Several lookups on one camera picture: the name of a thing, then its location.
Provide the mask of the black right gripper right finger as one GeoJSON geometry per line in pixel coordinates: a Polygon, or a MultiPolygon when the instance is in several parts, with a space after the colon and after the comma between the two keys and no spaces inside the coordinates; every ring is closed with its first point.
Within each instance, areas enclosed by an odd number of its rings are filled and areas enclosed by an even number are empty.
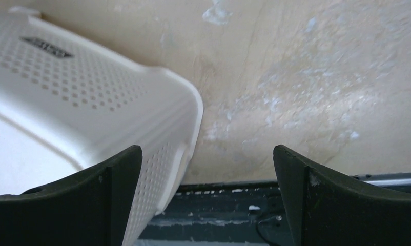
{"type": "Polygon", "coordinates": [[[294,245],[411,245],[411,193],[375,186],[278,145],[273,162],[294,245]]]}

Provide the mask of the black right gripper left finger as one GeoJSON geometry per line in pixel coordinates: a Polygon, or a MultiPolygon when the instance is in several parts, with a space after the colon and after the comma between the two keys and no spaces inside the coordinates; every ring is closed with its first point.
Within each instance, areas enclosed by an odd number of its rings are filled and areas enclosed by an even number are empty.
{"type": "Polygon", "coordinates": [[[122,245],[142,165],[133,145],[20,195],[0,195],[0,245],[122,245]]]}

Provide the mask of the cream perforated laundry basket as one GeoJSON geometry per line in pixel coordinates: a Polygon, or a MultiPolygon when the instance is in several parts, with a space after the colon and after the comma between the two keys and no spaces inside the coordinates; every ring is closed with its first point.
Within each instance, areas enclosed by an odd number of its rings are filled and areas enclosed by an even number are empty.
{"type": "Polygon", "coordinates": [[[0,195],[20,195],[136,145],[139,180],[122,245],[164,212],[192,159],[198,90],[35,17],[0,14],[0,195]]]}

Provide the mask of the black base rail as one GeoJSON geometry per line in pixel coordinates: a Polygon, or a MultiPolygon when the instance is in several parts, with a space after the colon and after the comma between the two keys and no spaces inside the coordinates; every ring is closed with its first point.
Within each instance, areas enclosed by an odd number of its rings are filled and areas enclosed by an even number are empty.
{"type": "Polygon", "coordinates": [[[139,239],[294,245],[277,180],[181,186],[139,239]]]}

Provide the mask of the aluminium extrusion frame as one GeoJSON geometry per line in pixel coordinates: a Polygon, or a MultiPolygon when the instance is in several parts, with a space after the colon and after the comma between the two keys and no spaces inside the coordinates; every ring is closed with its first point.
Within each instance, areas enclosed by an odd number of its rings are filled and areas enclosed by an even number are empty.
{"type": "Polygon", "coordinates": [[[364,174],[355,175],[353,177],[360,181],[380,187],[411,186],[411,173],[364,174]]]}

